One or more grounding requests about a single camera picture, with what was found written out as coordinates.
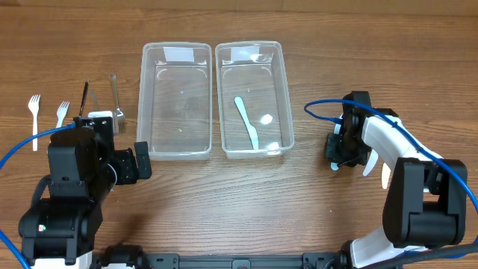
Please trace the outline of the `white plastic knife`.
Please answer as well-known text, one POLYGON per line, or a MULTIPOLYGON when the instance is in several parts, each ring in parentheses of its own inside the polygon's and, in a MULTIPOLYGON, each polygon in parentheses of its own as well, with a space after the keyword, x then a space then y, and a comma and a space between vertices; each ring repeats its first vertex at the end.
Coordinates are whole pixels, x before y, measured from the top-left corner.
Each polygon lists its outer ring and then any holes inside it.
POLYGON ((367 160, 367 163, 365 165, 364 171, 362 173, 363 176, 367 176, 372 171, 378 159, 379 159, 378 153, 376 152, 375 149, 372 149, 370 152, 369 158, 367 160))
MULTIPOLYGON (((334 133, 335 135, 338 135, 339 132, 340 132, 340 129, 341 129, 341 124, 336 124, 333 133, 334 133)), ((332 163, 330 164, 330 167, 331 167, 331 169, 334 170, 334 171, 336 171, 336 170, 339 169, 338 164, 335 163, 335 162, 332 162, 332 163)))

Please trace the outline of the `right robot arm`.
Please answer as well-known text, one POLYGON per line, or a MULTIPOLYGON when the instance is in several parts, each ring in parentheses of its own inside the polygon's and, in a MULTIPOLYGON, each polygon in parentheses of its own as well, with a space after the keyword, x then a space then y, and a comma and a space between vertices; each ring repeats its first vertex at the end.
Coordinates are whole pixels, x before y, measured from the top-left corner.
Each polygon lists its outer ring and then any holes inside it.
POLYGON ((466 166, 427 149, 393 110, 373 108, 366 91, 353 91, 339 103, 343 112, 327 136, 327 161, 334 170, 363 165, 367 175, 382 159, 388 194, 381 226, 345 243, 332 266, 401 268, 474 252, 474 245, 461 243, 466 201, 477 200, 467 185, 466 166))

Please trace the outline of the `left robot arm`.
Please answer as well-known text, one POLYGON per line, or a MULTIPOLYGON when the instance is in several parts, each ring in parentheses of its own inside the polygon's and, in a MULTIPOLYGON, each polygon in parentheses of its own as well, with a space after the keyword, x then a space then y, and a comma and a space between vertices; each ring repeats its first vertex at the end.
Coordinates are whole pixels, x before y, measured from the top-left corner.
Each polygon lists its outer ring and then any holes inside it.
POLYGON ((19 222, 21 253, 30 266, 40 259, 76 265, 94 249, 102 204, 113 188, 151 177, 149 145, 116 150, 110 131, 64 128, 52 133, 47 155, 50 172, 19 222))

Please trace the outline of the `cream yellow plastic knife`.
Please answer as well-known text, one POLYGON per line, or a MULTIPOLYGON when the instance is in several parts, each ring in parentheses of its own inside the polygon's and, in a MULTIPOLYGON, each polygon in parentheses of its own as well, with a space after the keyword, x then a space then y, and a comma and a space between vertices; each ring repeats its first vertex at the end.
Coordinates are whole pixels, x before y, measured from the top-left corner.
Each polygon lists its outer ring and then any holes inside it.
POLYGON ((384 190, 386 190, 388 188, 388 182, 389 182, 389 179, 390 179, 390 175, 391 175, 390 167, 386 163, 383 163, 382 172, 381 172, 381 184, 382 184, 382 188, 384 190))

